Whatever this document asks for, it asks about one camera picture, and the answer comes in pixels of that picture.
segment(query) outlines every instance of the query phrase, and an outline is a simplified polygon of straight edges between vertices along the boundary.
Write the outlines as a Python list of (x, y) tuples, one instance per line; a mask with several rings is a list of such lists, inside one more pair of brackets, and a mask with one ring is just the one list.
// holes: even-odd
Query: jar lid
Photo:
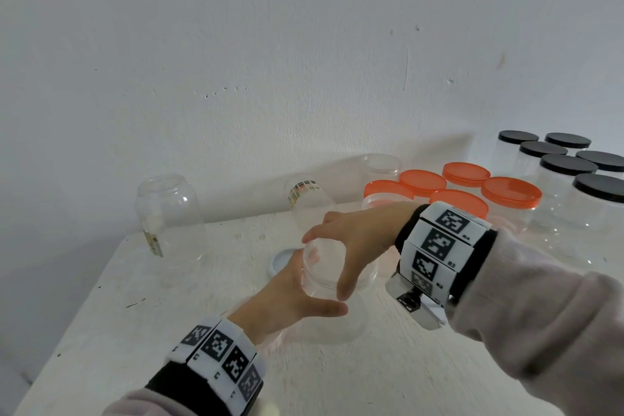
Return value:
[(376, 192), (366, 196), (362, 201), (362, 209), (372, 209), (373, 207), (385, 206), (391, 202), (412, 201), (413, 199), (407, 198), (400, 194), (393, 194), (392, 192)]
[(606, 175), (578, 175), (572, 184), (594, 198), (624, 204), (624, 179)]
[(577, 156), (597, 164), (598, 169), (603, 171), (624, 173), (624, 156), (595, 150), (581, 150)]
[[(307, 279), (335, 289), (345, 267), (347, 249), (342, 242), (331, 239), (315, 239), (303, 249), (303, 270)], [(378, 261), (369, 263), (357, 279), (356, 290), (369, 286), (379, 269)]]
[(561, 175), (576, 176), (582, 173), (595, 173), (598, 166), (588, 160), (568, 155), (548, 154), (540, 160), (542, 168), (549, 169)]
[(362, 157), (366, 168), (374, 173), (398, 173), (401, 170), (401, 160), (392, 155), (383, 153), (369, 153)]
[(425, 169), (403, 171), (399, 182), (420, 198), (428, 198), (439, 189), (446, 188), (446, 180), (442, 176)]
[(478, 164), (454, 161), (444, 165), (442, 176), (458, 186), (480, 188), (490, 177), (490, 172)]
[(392, 194), (400, 194), (407, 199), (414, 199), (414, 193), (400, 184), (398, 181), (390, 181), (389, 179), (377, 179), (371, 181), (364, 186), (364, 197), (376, 194), (378, 192), (391, 192)]
[(561, 132), (547, 133), (544, 140), (555, 145), (566, 146), (567, 148), (588, 148), (592, 142), (587, 137)]
[(481, 194), (499, 206), (512, 209), (533, 209), (542, 200), (542, 192), (537, 186), (514, 177), (495, 176), (481, 187)]
[(523, 141), (536, 141), (540, 137), (534, 133), (523, 132), (522, 130), (501, 130), (499, 132), (499, 140), (505, 143), (521, 144)]
[(565, 155), (568, 151), (559, 145), (548, 143), (545, 141), (525, 141), (520, 144), (520, 151), (529, 156), (542, 158), (544, 155), (556, 154)]
[(486, 220), (490, 207), (488, 203), (474, 194), (459, 189), (442, 189), (434, 192), (429, 198), (429, 204), (442, 201), (455, 206), (462, 211)]

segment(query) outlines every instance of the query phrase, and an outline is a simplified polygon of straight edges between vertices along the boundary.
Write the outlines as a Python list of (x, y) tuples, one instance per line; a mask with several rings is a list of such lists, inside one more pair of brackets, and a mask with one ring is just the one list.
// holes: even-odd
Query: printed label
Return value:
[(297, 203), (297, 200), (306, 194), (308, 191), (320, 190), (321, 186), (316, 184), (316, 181), (302, 181), (297, 183), (293, 189), (288, 193), (288, 201), (290, 202), (290, 208), (292, 209)]
[(143, 231), (145, 234), (145, 238), (147, 239), (147, 244), (150, 247), (150, 250), (157, 257), (162, 257), (162, 250), (160, 249), (160, 244), (158, 242), (158, 238), (155, 235), (150, 234), (149, 232)]

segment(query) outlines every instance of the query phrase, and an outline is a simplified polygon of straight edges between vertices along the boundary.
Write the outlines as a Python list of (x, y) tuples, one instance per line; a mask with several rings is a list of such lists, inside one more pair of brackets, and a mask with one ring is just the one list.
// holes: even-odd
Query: sleeve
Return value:
[(499, 231), (450, 326), (482, 341), (501, 369), (569, 416), (624, 409), (624, 290), (584, 276)]
[(264, 360), (237, 325), (209, 318), (167, 356), (145, 388), (103, 416), (246, 416), (264, 382)]

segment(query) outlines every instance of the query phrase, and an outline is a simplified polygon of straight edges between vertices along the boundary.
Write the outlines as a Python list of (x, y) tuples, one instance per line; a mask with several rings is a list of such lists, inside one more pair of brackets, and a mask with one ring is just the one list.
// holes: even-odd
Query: table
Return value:
[[(142, 234), (124, 239), (16, 416), (100, 415), (144, 386), (202, 316), (260, 290), (269, 260), (299, 246), (301, 237), (291, 213), (207, 224), (206, 232), (207, 259), (167, 276), (153, 266)], [(382, 266), (381, 274), (391, 268)], [(448, 326), (418, 327), (384, 282), (378, 278), (363, 294), (370, 326), (362, 337), (343, 345), (282, 345), (269, 357), (261, 397), (287, 416), (561, 414), (527, 395), (482, 344)]]

